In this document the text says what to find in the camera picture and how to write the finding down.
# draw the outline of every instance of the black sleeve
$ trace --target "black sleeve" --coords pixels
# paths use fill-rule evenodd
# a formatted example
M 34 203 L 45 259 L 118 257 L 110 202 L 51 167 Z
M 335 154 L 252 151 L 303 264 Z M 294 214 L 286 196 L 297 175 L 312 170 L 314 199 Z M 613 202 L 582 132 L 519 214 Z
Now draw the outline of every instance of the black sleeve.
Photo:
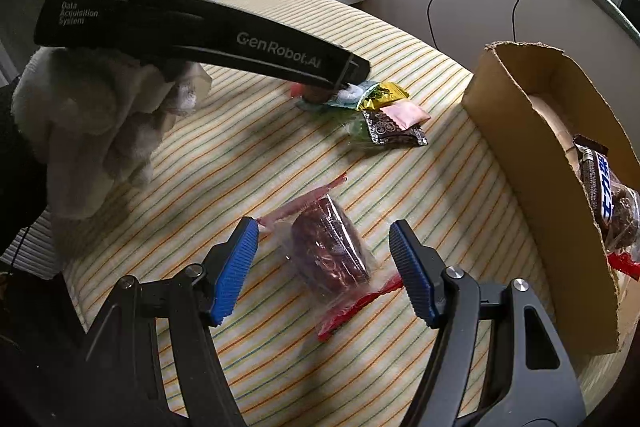
M 33 157 L 11 115 L 17 84 L 0 87 L 0 253 L 47 206 L 47 167 Z

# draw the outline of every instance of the brown cardboard flap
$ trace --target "brown cardboard flap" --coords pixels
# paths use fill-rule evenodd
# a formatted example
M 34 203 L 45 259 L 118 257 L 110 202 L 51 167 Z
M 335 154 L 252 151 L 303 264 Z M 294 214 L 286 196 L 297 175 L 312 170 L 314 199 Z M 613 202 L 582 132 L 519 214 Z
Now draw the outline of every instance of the brown cardboard flap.
M 606 133 L 595 139 L 622 147 L 615 158 L 625 176 L 640 173 L 640 166 L 617 122 L 617 129 L 612 129 L 615 117 L 609 106 L 582 70 L 567 62 L 573 61 L 548 46 L 492 44 L 482 55 L 462 103 L 494 150 L 526 214 L 545 264 L 556 326 L 573 358 L 618 349 L 617 287 L 584 188 L 527 94 L 542 93 L 545 101 L 551 98 L 560 107 L 559 114 L 569 116 L 572 132 L 592 136 L 593 125 L 583 126 L 589 120 L 583 112 L 589 112 L 593 121 L 609 122 Z M 567 71 L 573 76 L 558 87 Z M 578 93 L 575 98 L 570 95 L 572 86 Z M 621 137 L 626 140 L 622 146 Z M 635 165 L 628 164 L 630 155 Z

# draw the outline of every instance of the silver bolt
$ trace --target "silver bolt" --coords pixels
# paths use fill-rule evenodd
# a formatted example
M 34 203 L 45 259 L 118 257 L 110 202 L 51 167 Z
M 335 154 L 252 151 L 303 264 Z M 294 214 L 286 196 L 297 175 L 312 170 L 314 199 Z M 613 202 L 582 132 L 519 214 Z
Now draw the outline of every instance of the silver bolt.
M 133 277 L 132 275 L 126 275 L 124 277 L 121 277 L 120 280 L 118 281 L 120 288 L 123 288 L 125 290 L 128 290 L 129 288 L 131 288 L 135 283 L 136 283 L 136 278 Z
M 192 279 L 200 277 L 202 275 L 202 272 L 204 272 L 202 264 L 190 264 L 187 268 L 184 269 L 184 273 L 187 275 L 187 277 L 191 277 Z
M 452 279 L 462 279 L 465 275 L 465 271 L 457 264 L 454 264 L 453 266 L 447 266 L 446 271 L 447 275 Z
M 514 279 L 512 284 L 519 292 L 526 292 L 529 289 L 529 283 L 524 279 Z

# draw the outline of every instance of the striped tablecloth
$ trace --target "striped tablecloth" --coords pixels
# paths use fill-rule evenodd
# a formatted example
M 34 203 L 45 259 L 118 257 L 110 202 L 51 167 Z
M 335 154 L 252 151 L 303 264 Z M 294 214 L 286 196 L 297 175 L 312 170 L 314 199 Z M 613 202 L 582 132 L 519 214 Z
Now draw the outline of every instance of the striped tablecloth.
M 471 73 L 428 45 L 333 0 L 225 0 L 316 34 L 371 61 L 371 78 L 400 84 L 431 115 L 430 145 L 364 156 L 335 113 L 303 112 L 282 80 L 219 67 L 209 97 L 179 121 L 152 161 L 144 191 L 114 189 L 99 213 L 65 238 L 84 254 L 64 271 L 88 325 L 116 280 L 170 277 L 201 261 L 241 216 L 260 216 L 334 179 L 335 189 L 380 263 L 392 263 L 389 225 L 407 219 L 447 263 L 478 280 L 528 279 L 552 314 L 545 271 L 518 202 L 487 142 L 460 105 Z M 287 276 L 273 236 L 260 238 L 234 313 L 212 330 L 226 378 L 249 425 L 396 426 L 427 364 L 435 334 L 404 290 L 378 298 L 327 343 L 311 302 Z M 167 324 L 158 321 L 164 385 L 185 413 Z M 478 404 L 488 326 L 462 413 Z

